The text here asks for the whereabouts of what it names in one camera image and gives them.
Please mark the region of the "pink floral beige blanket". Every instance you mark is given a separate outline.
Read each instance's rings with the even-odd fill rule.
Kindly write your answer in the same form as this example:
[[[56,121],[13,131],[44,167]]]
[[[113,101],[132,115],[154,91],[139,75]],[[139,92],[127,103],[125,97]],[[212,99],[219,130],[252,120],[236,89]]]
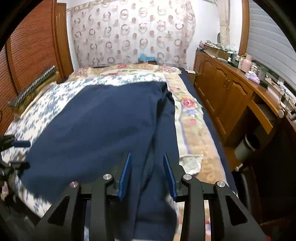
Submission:
[[[178,162],[185,171],[208,183],[214,183],[219,179],[226,180],[217,149],[203,120],[202,106],[188,92],[180,78],[181,71],[178,68],[151,64],[81,68],[70,75],[68,82],[80,78],[132,75],[140,72],[159,73],[165,76],[165,83],[175,103],[175,128],[179,151]],[[183,207],[176,204],[170,196],[168,196],[168,203],[176,212],[177,228],[182,224],[180,215]]]

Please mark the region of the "white cylindrical bin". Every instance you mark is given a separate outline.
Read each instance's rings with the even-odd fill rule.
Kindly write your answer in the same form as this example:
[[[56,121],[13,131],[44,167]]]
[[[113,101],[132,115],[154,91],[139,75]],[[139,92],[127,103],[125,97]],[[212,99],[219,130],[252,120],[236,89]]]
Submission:
[[[247,139],[247,135],[245,135],[244,139],[234,150],[234,155],[239,161],[244,161],[250,154],[255,151],[256,149],[250,144],[250,141],[248,141]]]

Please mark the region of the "patterned folded pillow stack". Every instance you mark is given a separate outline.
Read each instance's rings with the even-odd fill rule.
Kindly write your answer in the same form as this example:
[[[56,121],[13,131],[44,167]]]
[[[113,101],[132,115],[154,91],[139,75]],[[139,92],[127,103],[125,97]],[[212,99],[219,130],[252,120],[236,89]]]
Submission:
[[[45,69],[36,79],[32,81],[20,94],[8,101],[15,118],[23,118],[34,103],[51,87],[57,84],[60,77],[55,65]]]

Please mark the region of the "long wooden sideboard cabinet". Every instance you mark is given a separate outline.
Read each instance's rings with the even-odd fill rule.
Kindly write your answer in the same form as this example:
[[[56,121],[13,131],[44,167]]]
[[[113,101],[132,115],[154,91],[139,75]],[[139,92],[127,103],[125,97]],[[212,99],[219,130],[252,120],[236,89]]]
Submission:
[[[255,133],[263,146],[276,133],[283,142],[295,142],[295,124],[280,117],[276,97],[240,69],[197,50],[194,70],[194,87],[224,146],[236,147],[246,133]]]

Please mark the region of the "tied beige curtain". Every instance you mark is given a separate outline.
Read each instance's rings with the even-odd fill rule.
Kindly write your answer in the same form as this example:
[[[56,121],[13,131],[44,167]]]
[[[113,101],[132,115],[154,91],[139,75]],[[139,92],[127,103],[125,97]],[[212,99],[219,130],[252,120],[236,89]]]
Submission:
[[[216,1],[219,13],[220,24],[220,44],[224,47],[229,45],[229,31],[230,31],[230,1],[217,0]]]

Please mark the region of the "blue floral white quilt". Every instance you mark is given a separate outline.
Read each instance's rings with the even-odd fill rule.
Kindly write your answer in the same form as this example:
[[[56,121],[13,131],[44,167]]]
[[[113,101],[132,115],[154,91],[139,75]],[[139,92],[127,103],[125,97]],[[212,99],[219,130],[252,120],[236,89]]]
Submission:
[[[47,125],[86,86],[121,86],[130,83],[151,81],[165,82],[165,76],[159,73],[140,72],[132,75],[80,78],[71,82],[53,85],[32,105],[22,119],[15,118],[11,122],[5,134],[15,135],[18,140],[28,140],[31,144],[34,144]],[[50,208],[51,203],[42,197],[35,196],[31,191],[27,190],[20,178],[10,176],[8,184],[25,206],[38,217],[43,217]]]

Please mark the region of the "blue item in box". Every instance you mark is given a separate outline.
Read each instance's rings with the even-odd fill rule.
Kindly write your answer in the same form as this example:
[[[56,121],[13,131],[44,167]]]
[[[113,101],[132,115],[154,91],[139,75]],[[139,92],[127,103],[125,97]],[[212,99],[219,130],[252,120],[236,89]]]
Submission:
[[[141,53],[138,58],[138,63],[147,63],[152,65],[157,65],[157,59],[154,56],[147,56],[146,54]]]

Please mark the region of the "pink thermos jug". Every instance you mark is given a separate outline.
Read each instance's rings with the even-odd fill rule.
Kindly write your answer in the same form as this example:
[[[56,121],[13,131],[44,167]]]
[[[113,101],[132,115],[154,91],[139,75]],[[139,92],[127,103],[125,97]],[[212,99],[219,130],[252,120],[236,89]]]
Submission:
[[[252,61],[248,58],[245,58],[242,60],[242,63],[241,63],[241,71],[247,73],[248,71],[250,71],[251,66],[252,66]]]

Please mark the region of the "circle patterned sheer curtain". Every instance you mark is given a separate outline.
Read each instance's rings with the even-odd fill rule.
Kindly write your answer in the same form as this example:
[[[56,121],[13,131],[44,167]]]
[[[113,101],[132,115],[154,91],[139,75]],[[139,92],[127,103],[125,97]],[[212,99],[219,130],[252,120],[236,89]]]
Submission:
[[[189,1],[90,1],[69,13],[80,67],[133,64],[145,55],[187,68],[196,23]]]

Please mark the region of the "wooden louvered wardrobe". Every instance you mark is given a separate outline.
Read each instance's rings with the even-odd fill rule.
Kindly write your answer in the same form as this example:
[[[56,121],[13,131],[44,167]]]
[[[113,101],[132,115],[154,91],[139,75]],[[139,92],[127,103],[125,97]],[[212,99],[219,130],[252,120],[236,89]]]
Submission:
[[[41,1],[16,27],[1,50],[1,134],[13,113],[7,102],[44,69],[57,67],[62,82],[73,71],[64,1]]]

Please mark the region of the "navy blue garment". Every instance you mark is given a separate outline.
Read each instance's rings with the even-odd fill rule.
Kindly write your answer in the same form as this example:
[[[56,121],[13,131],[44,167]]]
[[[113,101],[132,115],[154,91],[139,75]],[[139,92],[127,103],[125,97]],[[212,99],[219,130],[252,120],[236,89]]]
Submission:
[[[131,176],[114,204],[119,240],[173,240],[177,215],[168,203],[163,157],[178,163],[175,103],[165,82],[83,88],[44,129],[26,155],[23,185],[55,202],[72,181],[88,183],[129,152]]]

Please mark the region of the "grey window roller shutter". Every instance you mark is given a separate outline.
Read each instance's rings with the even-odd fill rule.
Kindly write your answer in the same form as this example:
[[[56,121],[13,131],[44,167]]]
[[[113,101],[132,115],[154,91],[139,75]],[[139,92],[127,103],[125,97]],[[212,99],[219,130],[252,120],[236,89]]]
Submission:
[[[295,51],[275,21],[254,1],[249,1],[247,54],[295,88]]]

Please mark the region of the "cardboard box of papers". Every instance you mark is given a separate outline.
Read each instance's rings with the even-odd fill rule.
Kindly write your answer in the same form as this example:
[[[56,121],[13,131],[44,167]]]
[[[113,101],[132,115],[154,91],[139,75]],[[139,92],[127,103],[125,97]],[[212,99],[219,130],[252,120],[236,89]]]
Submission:
[[[199,48],[212,58],[228,60],[229,57],[236,56],[235,50],[223,47],[221,44],[214,44],[211,41],[200,41]]]

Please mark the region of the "purple tissue pack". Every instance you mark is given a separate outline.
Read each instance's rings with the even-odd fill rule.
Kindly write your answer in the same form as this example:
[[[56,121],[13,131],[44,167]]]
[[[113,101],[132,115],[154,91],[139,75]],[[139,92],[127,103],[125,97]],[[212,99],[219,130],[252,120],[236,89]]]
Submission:
[[[247,73],[245,73],[245,77],[248,80],[250,80],[250,81],[252,81],[252,82],[254,82],[256,84],[260,84],[259,78],[257,77],[257,75],[255,74],[255,72],[253,72],[253,71],[248,71]]]

